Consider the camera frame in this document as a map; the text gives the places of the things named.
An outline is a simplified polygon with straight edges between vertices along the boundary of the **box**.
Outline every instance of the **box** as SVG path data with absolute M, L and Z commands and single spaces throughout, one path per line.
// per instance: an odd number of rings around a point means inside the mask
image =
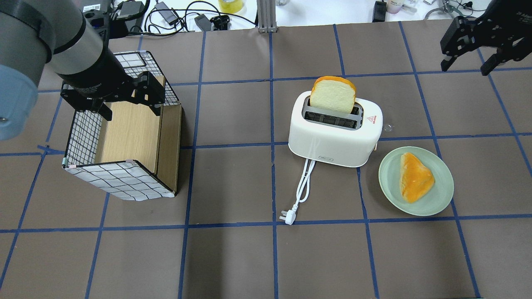
M 164 75 L 150 52 L 115 54 L 127 74 Z M 123 200 L 174 197 L 181 132 L 181 104 L 164 82 L 165 104 L 157 117 L 145 105 L 108 104 L 113 120 L 88 111 L 74 113 L 63 168 Z

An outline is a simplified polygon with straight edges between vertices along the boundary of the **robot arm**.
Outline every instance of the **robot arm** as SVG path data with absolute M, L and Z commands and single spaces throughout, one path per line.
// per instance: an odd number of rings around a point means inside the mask
M 24 129 L 45 63 L 64 80 L 61 95 L 77 111 L 111 120 L 104 102 L 128 101 L 160 115 L 164 87 L 149 72 L 127 75 L 107 47 L 113 35 L 127 34 L 124 21 L 111 28 L 110 15 L 82 13 L 71 0 L 0 1 L 0 140 Z
M 492 0 L 475 20 L 457 16 L 440 45 L 446 55 L 442 71 L 447 71 L 458 56 L 481 46 L 497 48 L 480 68 L 484 76 L 500 63 L 520 61 L 532 52 L 532 1 Z

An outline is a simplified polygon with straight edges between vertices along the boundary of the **plate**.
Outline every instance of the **plate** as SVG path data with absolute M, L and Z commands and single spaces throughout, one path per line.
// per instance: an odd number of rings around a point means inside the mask
M 435 183 L 432 189 L 414 203 L 408 203 L 401 196 L 401 155 L 410 152 L 433 173 Z M 454 181 L 449 168 L 437 155 L 415 146 L 404 146 L 389 152 L 380 163 L 379 184 L 386 198 L 399 210 L 416 216 L 431 216 L 443 211 L 451 202 Z

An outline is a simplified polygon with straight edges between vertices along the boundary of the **white toaster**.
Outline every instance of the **white toaster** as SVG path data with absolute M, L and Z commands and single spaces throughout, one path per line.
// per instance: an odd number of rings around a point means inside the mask
M 288 147 L 303 158 L 345 167 L 364 165 L 383 129 L 377 104 L 356 98 L 353 111 L 342 113 L 309 105 L 310 91 L 300 94 L 292 110 Z

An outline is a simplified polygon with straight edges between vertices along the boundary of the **bread slice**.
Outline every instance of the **bread slice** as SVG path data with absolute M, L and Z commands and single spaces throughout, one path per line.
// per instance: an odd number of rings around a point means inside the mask
M 401 155 L 401 195 L 409 203 L 416 202 L 434 185 L 434 176 L 412 153 Z
M 310 93 L 312 107 L 351 113 L 355 104 L 356 88 L 351 81 L 340 77 L 318 78 Z

